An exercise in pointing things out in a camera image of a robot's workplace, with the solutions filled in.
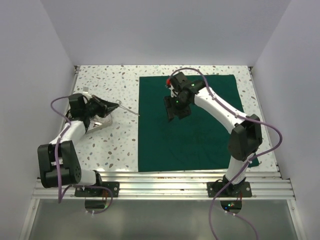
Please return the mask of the steel scissor forceps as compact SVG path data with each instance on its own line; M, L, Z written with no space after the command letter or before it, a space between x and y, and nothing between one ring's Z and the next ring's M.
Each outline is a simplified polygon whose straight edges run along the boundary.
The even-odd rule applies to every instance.
M135 116L138 116L138 117L140 116L138 112L135 112L135 111L131 110L130 107L125 107L121 100L117 99L116 102L118 103L118 107L119 108L121 108L121 109L123 109L123 110L125 110L125 111L127 111L127 112L129 112L129 113L131 113L133 115L135 115Z

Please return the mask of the stainless steel tray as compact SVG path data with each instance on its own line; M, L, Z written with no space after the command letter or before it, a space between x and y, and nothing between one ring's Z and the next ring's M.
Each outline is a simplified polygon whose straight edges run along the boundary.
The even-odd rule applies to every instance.
M89 116L73 117L69 109L64 115L66 117L64 128L61 132L63 138L83 137L85 134L90 134L95 131L104 129L112 125L112 116L109 114L104 118Z

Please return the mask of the dark green surgical cloth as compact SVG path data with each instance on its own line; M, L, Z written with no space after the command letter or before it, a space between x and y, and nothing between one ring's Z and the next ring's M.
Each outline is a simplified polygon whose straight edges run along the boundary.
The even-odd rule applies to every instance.
M138 171L216 170L229 166L228 131L191 105L191 115L168 120L166 76L139 79Z

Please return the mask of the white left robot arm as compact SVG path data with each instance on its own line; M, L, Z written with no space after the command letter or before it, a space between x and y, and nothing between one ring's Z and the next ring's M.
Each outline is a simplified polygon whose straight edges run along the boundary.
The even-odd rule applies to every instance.
M68 100L67 113L52 109L65 120L62 131L50 143L37 148L41 183L45 188L86 186L92 196L99 196L103 193L104 184L99 181L97 171L82 169L75 146L88 133L95 118L106 119L120 104L95 95L74 93L53 100L50 106L62 99Z

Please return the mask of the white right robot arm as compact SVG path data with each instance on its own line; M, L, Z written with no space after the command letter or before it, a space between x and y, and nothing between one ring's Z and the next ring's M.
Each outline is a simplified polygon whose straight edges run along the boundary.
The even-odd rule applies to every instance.
M245 183L249 159L263 142L260 118L237 110L217 95L205 80L191 81L182 72L171 76L166 87L170 89L170 95L164 97L169 121L190 116L193 104L214 117L229 133L229 166L222 181L212 187L227 196L235 196Z

